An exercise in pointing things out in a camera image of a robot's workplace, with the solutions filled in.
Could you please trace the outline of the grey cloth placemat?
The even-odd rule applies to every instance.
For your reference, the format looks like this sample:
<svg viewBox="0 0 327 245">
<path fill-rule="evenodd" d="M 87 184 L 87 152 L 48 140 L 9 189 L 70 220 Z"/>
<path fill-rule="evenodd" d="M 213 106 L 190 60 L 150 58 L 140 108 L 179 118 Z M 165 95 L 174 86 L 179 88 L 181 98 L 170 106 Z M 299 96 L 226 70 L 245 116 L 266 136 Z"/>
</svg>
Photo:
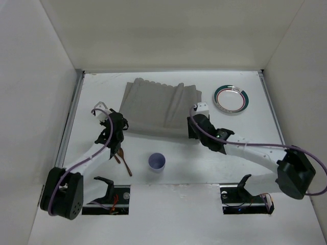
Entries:
<svg viewBox="0 0 327 245">
<path fill-rule="evenodd" d="M 195 85 L 171 86 L 136 78 L 128 82 L 119 113 L 127 119 L 131 133 L 188 138 L 189 109 L 202 101 Z"/>
</svg>

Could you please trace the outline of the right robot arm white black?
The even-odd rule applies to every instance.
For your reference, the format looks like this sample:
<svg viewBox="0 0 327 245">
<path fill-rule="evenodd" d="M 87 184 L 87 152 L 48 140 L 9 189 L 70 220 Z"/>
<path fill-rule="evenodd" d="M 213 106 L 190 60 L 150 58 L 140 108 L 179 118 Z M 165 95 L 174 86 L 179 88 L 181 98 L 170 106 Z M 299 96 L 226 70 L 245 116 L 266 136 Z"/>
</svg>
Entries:
<svg viewBox="0 0 327 245">
<path fill-rule="evenodd" d="M 209 150 L 242 158 L 269 170 L 264 175 L 248 173 L 238 183 L 239 194 L 250 197 L 281 192 L 296 200 L 306 196 L 316 170 L 302 149 L 279 144 L 252 143 L 225 128 L 215 128 L 208 115 L 191 112 L 189 137 Z"/>
</svg>

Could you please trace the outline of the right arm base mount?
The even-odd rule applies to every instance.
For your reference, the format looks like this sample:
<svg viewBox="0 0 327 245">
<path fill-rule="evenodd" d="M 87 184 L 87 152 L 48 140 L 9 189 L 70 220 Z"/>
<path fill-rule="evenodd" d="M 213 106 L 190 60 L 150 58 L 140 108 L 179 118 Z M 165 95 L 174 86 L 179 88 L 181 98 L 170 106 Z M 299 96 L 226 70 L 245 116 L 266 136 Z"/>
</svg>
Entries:
<svg viewBox="0 0 327 245">
<path fill-rule="evenodd" d="M 220 185 L 222 211 L 225 215 L 236 214 L 267 214 L 274 210 L 274 202 L 269 193 L 251 195 L 245 184 L 251 175 L 245 175 L 239 183 Z"/>
</svg>

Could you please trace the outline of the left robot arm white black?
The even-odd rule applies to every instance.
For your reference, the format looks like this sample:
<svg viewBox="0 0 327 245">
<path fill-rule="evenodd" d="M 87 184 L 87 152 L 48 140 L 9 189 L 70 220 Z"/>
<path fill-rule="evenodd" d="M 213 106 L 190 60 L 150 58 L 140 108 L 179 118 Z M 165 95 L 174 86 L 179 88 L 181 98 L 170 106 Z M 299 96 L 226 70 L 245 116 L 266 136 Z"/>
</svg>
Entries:
<svg viewBox="0 0 327 245">
<path fill-rule="evenodd" d="M 53 167 L 46 179 L 40 200 L 40 209 L 50 216 L 61 216 L 73 220 L 82 211 L 85 204 L 97 204 L 106 209 L 110 203 L 112 211 L 119 201 L 114 190 L 114 182 L 100 176 L 93 176 L 94 171 L 114 157 L 124 140 L 123 132 L 129 128 L 127 120 L 113 109 L 92 109 L 99 112 L 100 133 L 91 148 L 77 161 L 67 167 Z"/>
</svg>

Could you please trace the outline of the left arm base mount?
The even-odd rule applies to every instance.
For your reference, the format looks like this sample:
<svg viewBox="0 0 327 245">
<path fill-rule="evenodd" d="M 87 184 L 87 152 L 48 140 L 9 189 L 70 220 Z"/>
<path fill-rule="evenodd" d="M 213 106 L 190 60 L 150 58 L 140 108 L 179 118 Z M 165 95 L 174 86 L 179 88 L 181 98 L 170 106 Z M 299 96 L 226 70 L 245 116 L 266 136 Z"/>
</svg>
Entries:
<svg viewBox="0 0 327 245">
<path fill-rule="evenodd" d="M 110 179 L 95 177 L 84 189 L 83 215 L 128 215 L 129 185 L 115 185 Z"/>
</svg>

